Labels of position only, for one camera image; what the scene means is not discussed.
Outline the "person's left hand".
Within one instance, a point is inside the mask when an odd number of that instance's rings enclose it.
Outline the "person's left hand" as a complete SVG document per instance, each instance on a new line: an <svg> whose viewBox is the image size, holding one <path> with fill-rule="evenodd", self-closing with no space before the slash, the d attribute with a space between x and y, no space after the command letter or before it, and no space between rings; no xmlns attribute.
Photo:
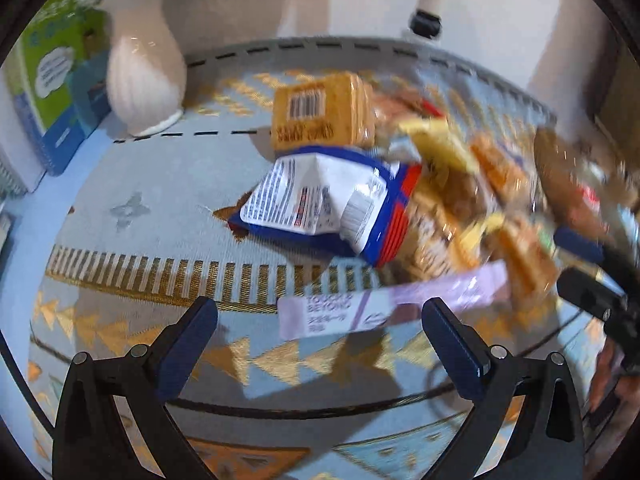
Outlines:
<svg viewBox="0 0 640 480"><path fill-rule="evenodd" d="M608 388L613 385L614 358L616 344L610 338L598 354L596 370L590 382L589 411L593 412L602 403ZM620 376L617 379L615 394L623 402L630 403L638 408L640 398L640 382L638 376Z"/></svg>

